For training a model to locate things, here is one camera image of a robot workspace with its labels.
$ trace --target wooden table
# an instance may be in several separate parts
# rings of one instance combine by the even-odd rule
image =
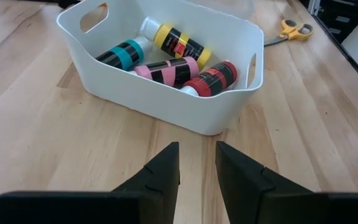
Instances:
[[[85,92],[59,13],[54,5],[0,0],[0,193],[111,190],[179,141],[175,223],[228,223],[217,140],[311,190],[358,191],[358,74],[298,1],[256,1],[252,21],[266,37],[285,17],[316,30],[307,42],[266,48],[263,87],[214,137]]]

